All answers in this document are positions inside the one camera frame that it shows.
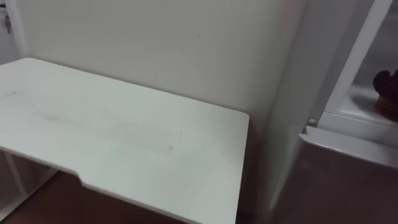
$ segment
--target refrigerator door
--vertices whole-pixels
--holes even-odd
[[[271,223],[397,223],[398,149],[306,130]]]

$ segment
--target wooden floor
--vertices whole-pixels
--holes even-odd
[[[141,207],[101,195],[59,172],[1,224],[181,224]]]

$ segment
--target desk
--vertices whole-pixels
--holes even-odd
[[[185,222],[234,223],[248,122],[238,111],[33,58],[0,66],[2,150]]]

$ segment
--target white refrigerator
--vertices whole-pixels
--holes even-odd
[[[398,69],[398,1],[309,1],[266,131],[259,223],[397,223],[398,124],[373,78]]]

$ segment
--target white wall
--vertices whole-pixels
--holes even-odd
[[[4,25],[4,18],[6,15],[7,11],[0,8],[0,65],[19,58],[14,36],[7,32],[6,26]]]
[[[245,111],[261,130],[306,0],[15,2],[24,55]]]

